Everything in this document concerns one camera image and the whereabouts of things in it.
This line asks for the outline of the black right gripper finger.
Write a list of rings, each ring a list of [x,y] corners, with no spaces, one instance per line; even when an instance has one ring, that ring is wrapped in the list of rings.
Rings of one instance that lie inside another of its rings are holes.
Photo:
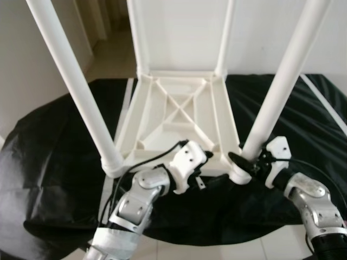
[[[254,163],[248,161],[248,159],[243,158],[240,154],[235,154],[233,152],[228,152],[228,158],[235,164],[241,172],[246,175],[252,176],[254,173]]]

